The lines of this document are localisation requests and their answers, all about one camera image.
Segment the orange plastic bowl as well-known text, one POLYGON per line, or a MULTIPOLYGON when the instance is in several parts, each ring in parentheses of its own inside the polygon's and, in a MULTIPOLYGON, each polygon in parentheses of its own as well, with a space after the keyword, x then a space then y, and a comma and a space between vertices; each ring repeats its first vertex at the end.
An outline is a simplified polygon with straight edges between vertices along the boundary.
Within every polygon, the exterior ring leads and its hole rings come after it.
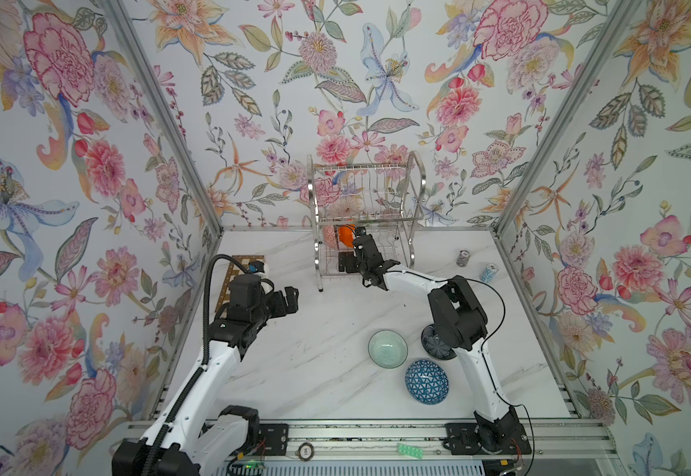
POLYGON ((347 224, 339 226, 337 228, 337 239, 339 243, 343 244, 346 248, 353 248, 353 241, 355 240, 355 226, 352 224, 347 224))

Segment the black white patterned bowl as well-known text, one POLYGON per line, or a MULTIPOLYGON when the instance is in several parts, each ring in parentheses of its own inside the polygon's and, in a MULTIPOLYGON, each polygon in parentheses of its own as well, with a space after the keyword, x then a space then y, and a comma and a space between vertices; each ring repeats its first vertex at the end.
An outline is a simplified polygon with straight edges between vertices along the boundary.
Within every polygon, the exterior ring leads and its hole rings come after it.
POLYGON ((339 236, 337 236, 335 226, 326 225, 321 232, 323 232, 323 243, 327 249, 339 249, 339 236))

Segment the chrome two-tier dish rack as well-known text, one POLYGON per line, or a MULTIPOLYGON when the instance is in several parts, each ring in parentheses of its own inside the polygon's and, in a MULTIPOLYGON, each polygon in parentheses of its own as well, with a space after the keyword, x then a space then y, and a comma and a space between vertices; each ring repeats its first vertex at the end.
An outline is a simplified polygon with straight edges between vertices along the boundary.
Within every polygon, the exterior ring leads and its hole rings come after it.
POLYGON ((427 173, 420 157, 411 152, 387 163, 318 164, 307 162, 310 218, 314 236, 314 266, 319 292, 325 280, 339 273, 339 252, 351 252, 339 243, 331 250, 323 243, 323 228, 364 226, 385 259, 412 268, 416 262, 414 235, 422 217, 421 198, 427 173))

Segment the pale green ceramic bowl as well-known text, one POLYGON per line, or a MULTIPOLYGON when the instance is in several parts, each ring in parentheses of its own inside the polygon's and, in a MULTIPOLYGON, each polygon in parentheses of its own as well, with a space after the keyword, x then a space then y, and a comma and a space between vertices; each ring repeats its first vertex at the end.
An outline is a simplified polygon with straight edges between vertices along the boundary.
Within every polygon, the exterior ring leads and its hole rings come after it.
POLYGON ((367 346, 370 359, 383 369, 401 367, 408 357, 405 339, 393 330, 384 329, 371 336, 367 346))

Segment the dark floral ceramic bowl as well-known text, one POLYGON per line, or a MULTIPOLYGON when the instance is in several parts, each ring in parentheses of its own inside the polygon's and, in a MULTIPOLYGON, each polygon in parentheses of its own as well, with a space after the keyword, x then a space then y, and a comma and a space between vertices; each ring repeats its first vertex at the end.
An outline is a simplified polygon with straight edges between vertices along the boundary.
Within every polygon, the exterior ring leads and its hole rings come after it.
POLYGON ((433 324, 427 325, 423 329, 421 343, 426 353, 434 359, 450 361, 456 358, 454 349, 440 338, 433 324))

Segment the blue geometric patterned bowl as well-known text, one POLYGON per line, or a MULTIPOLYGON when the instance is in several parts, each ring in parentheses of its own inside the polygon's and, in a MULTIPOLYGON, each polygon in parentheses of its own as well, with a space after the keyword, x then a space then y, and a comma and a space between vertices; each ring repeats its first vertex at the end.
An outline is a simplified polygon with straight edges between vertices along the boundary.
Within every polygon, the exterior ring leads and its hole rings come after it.
POLYGON ((410 396, 417 402, 434 406, 446 400, 450 392, 448 375, 431 360, 420 359, 409 365, 404 376, 410 396))

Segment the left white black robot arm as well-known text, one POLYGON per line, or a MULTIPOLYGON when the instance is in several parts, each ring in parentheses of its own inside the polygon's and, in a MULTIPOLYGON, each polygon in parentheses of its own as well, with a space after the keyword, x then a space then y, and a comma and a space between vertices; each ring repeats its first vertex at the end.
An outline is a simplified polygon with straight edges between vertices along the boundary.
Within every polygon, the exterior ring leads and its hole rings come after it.
POLYGON ((120 444, 112 474, 216 475, 264 444, 257 410, 228 406, 216 415, 214 409, 268 321, 297 313, 299 292, 278 290, 262 261, 237 267, 229 300, 202 314, 202 351, 190 377, 139 440, 120 444))

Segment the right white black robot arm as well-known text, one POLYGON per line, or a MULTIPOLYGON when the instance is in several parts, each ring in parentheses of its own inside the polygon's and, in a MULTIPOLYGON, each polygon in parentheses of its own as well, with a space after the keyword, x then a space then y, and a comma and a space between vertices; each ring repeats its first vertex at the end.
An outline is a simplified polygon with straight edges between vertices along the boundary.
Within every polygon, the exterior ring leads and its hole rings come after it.
POLYGON ((533 451, 528 436, 532 426, 522 424, 488 362, 488 317, 470 287, 472 280, 462 276, 442 279, 385 259, 372 235, 361 226, 355 229, 352 245, 352 255, 343 265, 347 273, 361 275, 364 287, 427 299, 436 334, 456 353, 472 390, 472 435, 480 448, 489 454, 510 449, 524 454, 533 451))

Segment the wooden chessboard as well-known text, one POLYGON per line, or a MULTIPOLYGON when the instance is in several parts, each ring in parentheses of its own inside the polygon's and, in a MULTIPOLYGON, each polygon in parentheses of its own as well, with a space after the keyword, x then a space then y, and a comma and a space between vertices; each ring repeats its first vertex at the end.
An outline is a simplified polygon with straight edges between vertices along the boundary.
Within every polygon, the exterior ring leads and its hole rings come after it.
MULTIPOLYGON (((238 261, 246 269, 251 268, 252 262, 265 262, 264 255, 233 255, 233 258, 238 261)), ((230 283, 234 278, 241 275, 240 269, 234 263, 228 263, 220 287, 218 288, 218 299, 214 306, 216 313, 219 308, 230 300, 230 283)))

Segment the small grey can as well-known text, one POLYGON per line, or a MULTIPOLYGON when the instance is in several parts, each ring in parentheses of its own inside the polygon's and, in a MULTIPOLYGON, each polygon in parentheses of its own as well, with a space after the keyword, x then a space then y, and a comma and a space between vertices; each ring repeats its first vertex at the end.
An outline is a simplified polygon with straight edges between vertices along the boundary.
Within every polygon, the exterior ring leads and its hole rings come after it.
POLYGON ((468 250, 460 250, 460 253, 458 253, 458 258, 456 258, 456 265, 458 267, 466 267, 468 263, 470 263, 470 251, 468 250))

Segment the small blue can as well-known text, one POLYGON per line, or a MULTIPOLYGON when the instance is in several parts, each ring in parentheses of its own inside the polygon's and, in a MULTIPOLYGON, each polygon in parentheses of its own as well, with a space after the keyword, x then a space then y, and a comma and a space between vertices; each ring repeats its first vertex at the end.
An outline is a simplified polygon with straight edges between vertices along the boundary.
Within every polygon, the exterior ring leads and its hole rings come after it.
POLYGON ((480 281, 491 284, 499 271, 499 267, 494 263, 488 263, 480 273, 480 281))

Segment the green connector block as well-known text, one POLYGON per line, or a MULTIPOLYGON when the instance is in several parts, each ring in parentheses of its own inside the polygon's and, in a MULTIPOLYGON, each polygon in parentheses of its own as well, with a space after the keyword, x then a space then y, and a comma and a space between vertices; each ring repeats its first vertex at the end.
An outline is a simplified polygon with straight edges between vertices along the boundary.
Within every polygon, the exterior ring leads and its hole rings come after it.
POLYGON ((424 458, 424 450, 419 446, 409 445, 399 442, 397 444, 397 452, 406 457, 421 460, 424 458))

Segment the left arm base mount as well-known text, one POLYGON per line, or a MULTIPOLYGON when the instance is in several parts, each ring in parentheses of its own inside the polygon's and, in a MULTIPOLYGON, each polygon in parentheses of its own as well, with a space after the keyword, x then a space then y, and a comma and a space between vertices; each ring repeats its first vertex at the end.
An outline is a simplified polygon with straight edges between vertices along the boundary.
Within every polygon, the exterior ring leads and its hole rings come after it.
POLYGON ((262 424, 258 410, 228 406, 202 435, 208 455, 230 458, 264 452, 283 456, 287 452, 289 424, 262 424))

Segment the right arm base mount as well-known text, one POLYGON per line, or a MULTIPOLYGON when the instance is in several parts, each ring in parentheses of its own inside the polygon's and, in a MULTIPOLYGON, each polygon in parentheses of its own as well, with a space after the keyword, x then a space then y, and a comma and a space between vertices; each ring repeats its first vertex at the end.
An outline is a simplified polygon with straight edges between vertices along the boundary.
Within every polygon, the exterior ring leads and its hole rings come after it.
POLYGON ((486 420, 475 415, 469 422, 445 425, 444 449, 452 455, 530 455, 533 448, 514 407, 502 418, 486 420))

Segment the aluminium front rail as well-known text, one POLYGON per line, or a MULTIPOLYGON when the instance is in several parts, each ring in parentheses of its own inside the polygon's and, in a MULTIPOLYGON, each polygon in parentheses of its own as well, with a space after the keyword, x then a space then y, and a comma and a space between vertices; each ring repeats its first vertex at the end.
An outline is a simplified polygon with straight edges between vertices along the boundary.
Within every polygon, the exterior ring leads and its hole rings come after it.
MULTIPOLYGON (((447 425, 450 420, 262 420, 267 426, 286 427, 286 452, 274 448, 267 458, 275 461, 299 460, 299 447, 307 442, 314 448, 313 460, 399 460, 399 444, 422 450, 426 460, 452 459, 447 425)), ((522 456, 535 459, 616 459, 616 445, 598 420, 581 418, 534 418, 524 422, 526 436, 517 436, 508 448, 489 453, 472 446, 458 458, 504 459, 522 456)))

